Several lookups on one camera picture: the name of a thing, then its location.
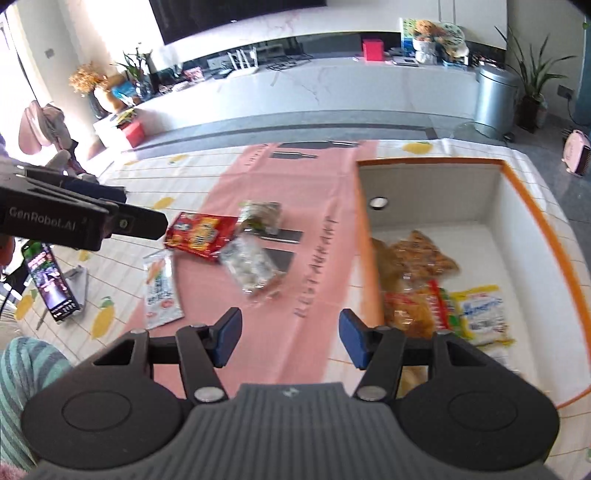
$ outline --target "black tv screen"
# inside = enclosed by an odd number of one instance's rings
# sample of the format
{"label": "black tv screen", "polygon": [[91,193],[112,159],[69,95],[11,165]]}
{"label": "black tv screen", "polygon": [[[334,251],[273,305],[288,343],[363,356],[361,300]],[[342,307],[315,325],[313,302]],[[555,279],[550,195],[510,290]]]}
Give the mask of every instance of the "black tv screen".
{"label": "black tv screen", "polygon": [[165,44],[259,15],[323,7],[326,0],[150,0]]}

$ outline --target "silver trash can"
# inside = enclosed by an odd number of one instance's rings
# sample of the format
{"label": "silver trash can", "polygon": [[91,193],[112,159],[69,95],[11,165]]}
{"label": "silver trash can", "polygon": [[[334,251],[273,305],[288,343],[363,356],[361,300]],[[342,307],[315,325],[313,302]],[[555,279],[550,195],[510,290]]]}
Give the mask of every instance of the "silver trash can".
{"label": "silver trash can", "polygon": [[476,74],[476,80],[480,86],[475,128],[489,138],[511,132],[521,79],[508,70],[483,65]]}

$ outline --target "circular pad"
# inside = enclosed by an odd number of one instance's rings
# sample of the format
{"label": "circular pad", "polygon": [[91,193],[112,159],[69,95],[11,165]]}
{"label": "circular pad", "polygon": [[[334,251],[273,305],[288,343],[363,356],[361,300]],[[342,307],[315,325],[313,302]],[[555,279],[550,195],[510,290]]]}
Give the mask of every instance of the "circular pad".
{"label": "circular pad", "polygon": [[137,462],[170,442],[183,419],[178,398],[125,370],[74,370],[35,395],[21,419],[31,449],[56,465],[103,470]]}
{"label": "circular pad", "polygon": [[397,417],[429,455],[489,472],[545,459],[559,427],[552,402],[500,367],[458,367],[435,376],[400,400]]}

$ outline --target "smartphone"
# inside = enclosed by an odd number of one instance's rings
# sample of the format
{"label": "smartphone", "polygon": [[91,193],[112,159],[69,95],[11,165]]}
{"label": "smartphone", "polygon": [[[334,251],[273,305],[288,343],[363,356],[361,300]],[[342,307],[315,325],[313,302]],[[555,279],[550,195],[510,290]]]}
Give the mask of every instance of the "smartphone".
{"label": "smartphone", "polygon": [[81,311],[76,297],[57,265],[51,247],[41,242],[29,241],[21,251],[33,282],[55,321],[61,322],[73,313]]}

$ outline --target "pink fan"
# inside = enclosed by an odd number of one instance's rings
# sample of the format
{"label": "pink fan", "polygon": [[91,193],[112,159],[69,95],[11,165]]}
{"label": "pink fan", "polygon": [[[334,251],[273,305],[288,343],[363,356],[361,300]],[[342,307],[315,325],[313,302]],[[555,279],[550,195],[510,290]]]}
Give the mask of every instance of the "pink fan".
{"label": "pink fan", "polygon": [[569,173],[582,177],[587,173],[591,160],[591,143],[581,130],[574,130],[566,141],[562,161]]}

